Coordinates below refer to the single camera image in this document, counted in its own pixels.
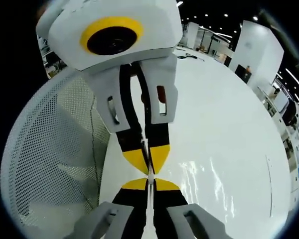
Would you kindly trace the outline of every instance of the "mesh panel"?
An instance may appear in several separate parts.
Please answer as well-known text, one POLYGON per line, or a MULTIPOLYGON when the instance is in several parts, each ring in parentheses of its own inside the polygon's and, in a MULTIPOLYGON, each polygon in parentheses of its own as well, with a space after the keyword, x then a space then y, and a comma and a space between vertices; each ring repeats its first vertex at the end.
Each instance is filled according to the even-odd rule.
POLYGON ((1 163, 7 211, 28 238, 63 238, 98 206, 109 140, 84 80, 65 69, 28 102, 1 163))

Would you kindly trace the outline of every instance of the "white wall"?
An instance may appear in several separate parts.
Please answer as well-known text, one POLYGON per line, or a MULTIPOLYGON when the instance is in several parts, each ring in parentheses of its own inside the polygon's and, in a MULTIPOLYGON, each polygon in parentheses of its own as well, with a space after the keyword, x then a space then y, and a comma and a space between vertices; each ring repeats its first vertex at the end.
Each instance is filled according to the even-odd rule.
MULTIPOLYGON (((273 33, 269 30, 267 34, 267 45, 264 54, 258 68, 256 69, 256 72, 253 74, 258 78, 264 79, 264 81, 269 82, 269 84, 272 84, 281 65, 283 55, 283 48, 281 47, 280 43, 273 35, 273 33)), ((259 81, 255 79, 251 79, 248 82, 248 85, 253 88, 253 86, 258 82, 259 81)))
POLYGON ((270 29, 244 21, 229 68, 235 72, 238 64, 250 66, 248 85, 255 89, 261 82, 274 81, 284 50, 270 29))
POLYGON ((195 46, 196 36, 199 25, 194 22, 190 22, 187 28, 187 47, 193 49, 195 46))
POLYGON ((257 69, 266 48, 267 33, 267 28, 244 21, 229 69, 235 72, 239 64, 250 66, 252 72, 257 69))

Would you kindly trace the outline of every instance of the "desk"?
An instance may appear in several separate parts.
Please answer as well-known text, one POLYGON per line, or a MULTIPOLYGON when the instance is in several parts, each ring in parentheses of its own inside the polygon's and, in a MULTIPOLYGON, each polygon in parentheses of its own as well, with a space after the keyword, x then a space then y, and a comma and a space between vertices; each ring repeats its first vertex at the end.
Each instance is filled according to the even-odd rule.
POLYGON ((257 92, 257 95, 259 99, 262 100, 264 105, 270 105, 271 112, 275 112, 273 115, 271 114, 271 112, 269 113, 276 124, 278 132, 281 135, 281 140, 284 142, 286 148, 291 178, 290 210, 292 210, 297 205, 299 199, 299 133, 298 130, 294 131, 290 126, 286 126, 274 102, 262 89, 258 87, 258 90, 259 92, 257 92))
MULTIPOLYGON (((174 53, 204 61, 178 59, 171 150, 156 177, 178 185, 188 203, 198 203, 222 221, 232 238, 272 238, 287 218, 291 193, 288 160, 274 122, 253 91, 225 65, 188 49, 174 53)), ((144 127, 136 79, 131 89, 144 127)), ((141 177, 123 158, 112 135, 100 203, 111 202, 123 184, 141 177)))

